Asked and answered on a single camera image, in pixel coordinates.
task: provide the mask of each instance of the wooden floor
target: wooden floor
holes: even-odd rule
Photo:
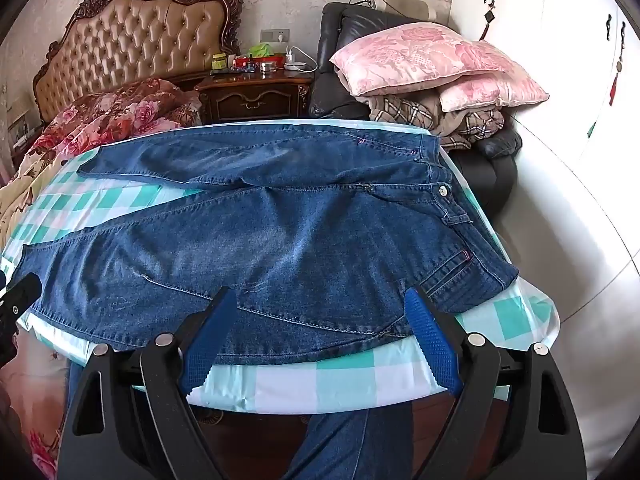
[[[448,394],[414,400],[414,472],[436,441],[452,404],[453,398]],[[506,407],[505,402],[494,400],[469,479],[486,471],[502,430]],[[299,416],[232,412],[226,412],[217,425],[201,424],[201,428],[230,480],[277,480],[286,471],[306,431]]]

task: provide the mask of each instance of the rivet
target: rivet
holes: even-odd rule
[[[169,346],[172,342],[174,342],[174,336],[169,333],[160,334],[156,337],[157,346]]]
[[[542,343],[535,343],[535,345],[533,345],[533,351],[538,355],[547,355],[549,348]]]
[[[469,334],[466,340],[469,341],[469,343],[473,346],[483,346],[484,343],[486,343],[486,339],[484,338],[484,336],[477,333]]]
[[[105,345],[105,343],[100,343],[99,345],[95,346],[94,355],[97,355],[97,356],[105,355],[108,350],[109,350],[109,347]]]

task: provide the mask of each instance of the red box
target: red box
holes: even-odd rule
[[[254,57],[254,63],[257,63],[256,70],[260,70],[260,63],[263,61],[275,61],[277,68],[284,68],[285,59],[286,56],[284,54],[275,54],[274,56]],[[236,56],[234,58],[234,66],[237,68],[244,68],[248,62],[248,56]]]

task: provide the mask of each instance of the white wardrobe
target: white wardrobe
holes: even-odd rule
[[[478,40],[490,1],[453,0],[449,26]],[[494,227],[556,302],[552,353],[594,478],[640,416],[640,41],[614,0],[495,0],[493,12],[486,40],[550,94],[511,110],[523,148]]]

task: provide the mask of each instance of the jeans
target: jeans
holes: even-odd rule
[[[68,405],[81,374],[72,363]],[[410,480],[413,427],[410,402],[312,415],[282,480]]]
[[[39,275],[34,312],[115,349],[174,332],[226,285],[239,316],[217,364],[322,360],[411,335],[411,286],[463,312],[517,276],[437,137],[204,126],[103,146],[79,171],[202,190],[23,249],[12,280]]]

